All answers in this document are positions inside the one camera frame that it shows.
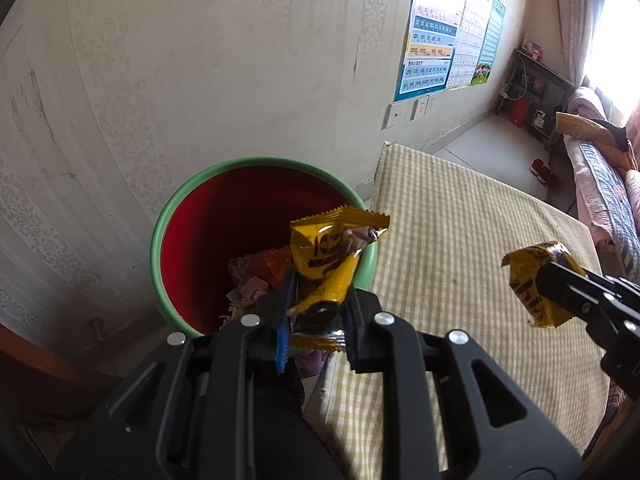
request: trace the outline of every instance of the wall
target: wall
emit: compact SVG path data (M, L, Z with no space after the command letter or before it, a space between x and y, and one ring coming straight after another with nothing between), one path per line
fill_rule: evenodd
M188 177L306 160L351 185L385 139L423 147L486 111L494 74L381 130L410 0L18 0L0 27L0 320L64 355L154 306L147 251Z
M529 41L542 47L542 63L568 77L560 39L558 0L527 0L523 30Z

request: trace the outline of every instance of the brown candy wrapper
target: brown candy wrapper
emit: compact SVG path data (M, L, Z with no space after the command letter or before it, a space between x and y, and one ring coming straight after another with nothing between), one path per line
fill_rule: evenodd
M290 225L291 255L301 276L298 303L288 311L290 344L343 349L340 306L362 250L388 229L389 216L345 206Z
M558 327L573 315L557 303L544 298L536 288L536 276L540 267L556 262L573 272L586 276L567 248L560 242L546 242L508 253L502 265L510 266L509 285L527 308L536 327Z

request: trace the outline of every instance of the trash can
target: trash can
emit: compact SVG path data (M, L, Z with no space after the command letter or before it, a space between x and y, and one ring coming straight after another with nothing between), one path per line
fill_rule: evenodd
M289 222L329 209L364 208L339 178L310 164L253 157L201 171L169 199L151 241L151 275L164 318L189 336L219 329L233 289L229 259L289 243ZM377 244L368 246L354 285L369 288Z

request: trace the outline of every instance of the white switch plate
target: white switch plate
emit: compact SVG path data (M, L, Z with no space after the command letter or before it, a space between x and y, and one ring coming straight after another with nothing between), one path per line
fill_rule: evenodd
M414 109L411 113L411 120L413 121L416 117L424 115L427 111L427 103L429 102L429 96L421 97L420 99L416 99L414 102Z
M388 107L386 107L386 114L385 114L386 120L385 120L385 125L382 129L386 130L387 128L391 128L393 126L396 126L397 124L400 124L400 121L402 120L403 110L404 110L403 102L392 103Z

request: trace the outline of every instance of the pair of slippers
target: pair of slippers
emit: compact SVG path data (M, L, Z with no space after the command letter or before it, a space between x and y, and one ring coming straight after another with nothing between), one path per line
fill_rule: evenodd
M551 170L545 166L545 163L541 158L534 160L529 169L531 170L531 173L538 178L540 184L544 184L546 186L549 183Z

